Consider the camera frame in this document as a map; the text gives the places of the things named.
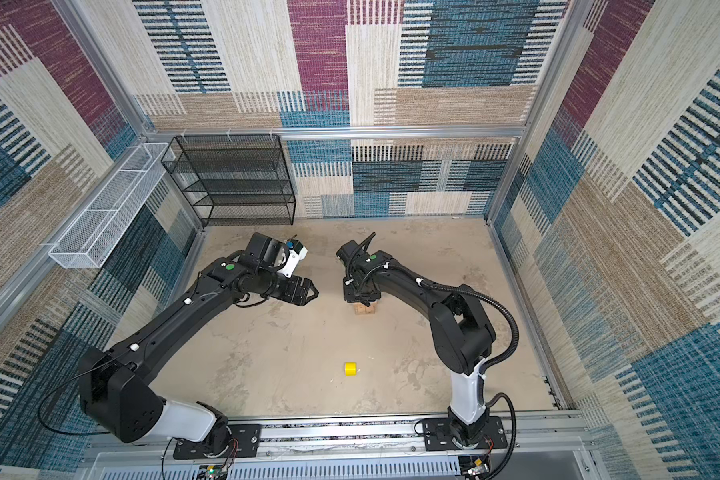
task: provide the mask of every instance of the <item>black wire mesh shelf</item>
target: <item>black wire mesh shelf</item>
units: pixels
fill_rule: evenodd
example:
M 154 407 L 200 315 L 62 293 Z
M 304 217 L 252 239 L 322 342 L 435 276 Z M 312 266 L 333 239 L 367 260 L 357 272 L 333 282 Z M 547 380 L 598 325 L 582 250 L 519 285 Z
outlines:
M 276 135 L 175 137 L 163 161 L 205 226 L 293 225 L 296 196 Z

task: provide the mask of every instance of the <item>wire rack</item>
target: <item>wire rack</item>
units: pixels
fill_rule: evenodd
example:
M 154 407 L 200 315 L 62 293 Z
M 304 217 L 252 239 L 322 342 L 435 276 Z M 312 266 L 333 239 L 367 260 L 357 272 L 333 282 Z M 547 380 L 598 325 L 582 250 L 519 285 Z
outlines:
M 163 166 L 208 225 L 293 225 L 293 193 L 276 135 L 175 137 Z
M 125 160 L 48 253 L 63 268 L 101 268 L 173 159 L 166 143 L 146 143 Z

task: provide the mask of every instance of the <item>robotic arm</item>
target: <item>robotic arm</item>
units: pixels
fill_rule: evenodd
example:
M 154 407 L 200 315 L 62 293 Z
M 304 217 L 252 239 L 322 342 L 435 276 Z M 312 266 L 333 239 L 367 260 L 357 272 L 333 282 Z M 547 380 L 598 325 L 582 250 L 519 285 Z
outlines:
M 106 352 L 88 349 L 78 366 L 80 408 L 123 442 L 161 435 L 194 442 L 194 449 L 209 458 L 223 454 L 231 437 L 227 417 L 208 405 L 161 398 L 148 385 L 203 325 L 251 293 L 299 306 L 314 300 L 318 291 L 312 281 L 292 275 L 305 255 L 297 240 L 283 243 L 254 234 L 244 251 L 214 260 L 141 330 Z
M 409 270 L 392 255 L 377 251 L 368 254 L 375 234 L 360 244 L 350 240 L 336 252 L 344 263 L 344 300 L 366 306 L 390 293 L 429 319 L 434 349 L 451 370 L 451 405 L 448 427 L 453 443 L 460 448 L 476 448 L 485 437 L 488 407 L 483 398 L 486 370 L 510 355 L 518 347 L 518 326 L 512 315 L 496 300 L 462 284 L 452 287 L 432 282 Z M 488 359 L 496 332 L 480 302 L 498 310 L 509 322 L 511 341 L 498 356 Z

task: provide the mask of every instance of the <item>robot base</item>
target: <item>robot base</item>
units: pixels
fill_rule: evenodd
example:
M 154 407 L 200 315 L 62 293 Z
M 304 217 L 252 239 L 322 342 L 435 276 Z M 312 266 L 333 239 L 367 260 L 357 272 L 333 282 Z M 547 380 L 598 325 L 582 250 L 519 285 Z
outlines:
M 454 436 L 451 433 L 448 418 L 424 418 L 420 421 L 424 432 L 424 445 L 427 452 L 441 452 L 443 450 L 459 450 L 461 446 L 454 443 Z M 483 438 L 471 449 L 488 449 L 490 438 L 494 448 L 502 449 L 508 446 L 507 436 L 504 434 L 504 426 L 499 417 L 489 417 L 483 429 Z
M 262 426 L 258 423 L 250 423 L 247 425 L 230 425 L 232 437 L 237 438 L 237 455 L 236 458 L 253 458 L 259 450 L 259 438 L 261 437 Z M 174 460 L 197 460 L 201 458 L 210 458 L 207 456 L 210 450 L 201 442 L 189 442 L 187 440 L 179 440 L 176 448 L 173 450 Z M 223 460 L 229 455 L 229 450 L 225 450 L 216 458 Z

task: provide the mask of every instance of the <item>white wire basket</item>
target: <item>white wire basket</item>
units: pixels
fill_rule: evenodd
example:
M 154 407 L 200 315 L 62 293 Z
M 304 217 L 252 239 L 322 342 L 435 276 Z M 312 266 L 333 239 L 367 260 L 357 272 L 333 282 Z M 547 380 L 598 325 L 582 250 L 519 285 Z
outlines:
M 50 249 L 63 268 L 101 268 L 175 158 L 167 143 L 144 143 L 125 160 Z

